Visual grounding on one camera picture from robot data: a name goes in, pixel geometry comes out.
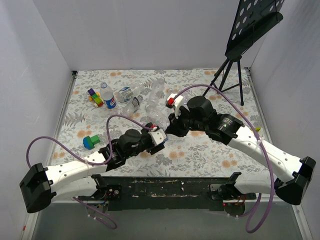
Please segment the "Pocari Sweat plastic bottle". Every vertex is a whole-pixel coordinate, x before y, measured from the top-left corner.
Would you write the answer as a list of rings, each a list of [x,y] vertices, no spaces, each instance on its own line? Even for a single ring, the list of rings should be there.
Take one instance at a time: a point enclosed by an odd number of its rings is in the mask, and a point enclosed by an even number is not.
[[[164,130],[162,130],[161,135],[162,135],[162,139],[161,140],[162,140],[163,143],[165,143],[169,138],[168,138],[168,136],[167,136],[167,134],[165,133]]]

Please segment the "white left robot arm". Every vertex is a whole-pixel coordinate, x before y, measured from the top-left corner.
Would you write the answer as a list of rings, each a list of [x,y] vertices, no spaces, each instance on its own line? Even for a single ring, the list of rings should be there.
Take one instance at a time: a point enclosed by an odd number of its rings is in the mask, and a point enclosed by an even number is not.
[[[34,164],[19,184],[26,211],[36,213],[45,209],[62,195],[66,187],[80,179],[119,168],[127,159],[144,151],[151,155],[159,152],[167,139],[164,129],[149,123],[141,131],[127,130],[82,160],[54,166]]]

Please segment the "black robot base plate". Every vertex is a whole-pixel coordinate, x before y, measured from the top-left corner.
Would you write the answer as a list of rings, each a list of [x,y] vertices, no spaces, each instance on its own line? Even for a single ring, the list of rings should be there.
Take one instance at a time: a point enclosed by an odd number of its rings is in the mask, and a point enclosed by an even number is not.
[[[228,177],[124,177],[92,175],[93,193],[80,200],[98,201],[109,211],[203,209],[224,211],[225,203],[235,203],[245,210],[245,201],[256,199],[255,193],[228,191],[238,172]]]

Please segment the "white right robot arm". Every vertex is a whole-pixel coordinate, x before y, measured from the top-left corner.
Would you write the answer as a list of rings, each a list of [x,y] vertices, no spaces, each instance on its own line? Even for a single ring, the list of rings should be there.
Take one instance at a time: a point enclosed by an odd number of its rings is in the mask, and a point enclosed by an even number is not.
[[[233,200],[246,194],[269,194],[271,190],[291,205],[299,205],[312,180],[316,161],[311,157],[291,155],[265,140],[257,140],[252,130],[230,114],[217,113],[204,96],[196,96],[184,106],[182,95],[171,94],[166,103],[173,109],[168,117],[167,134],[184,137],[190,131],[204,132],[210,139],[241,151],[263,166],[269,158],[275,180],[270,173],[245,175],[234,172],[225,184],[213,187],[215,199]]]

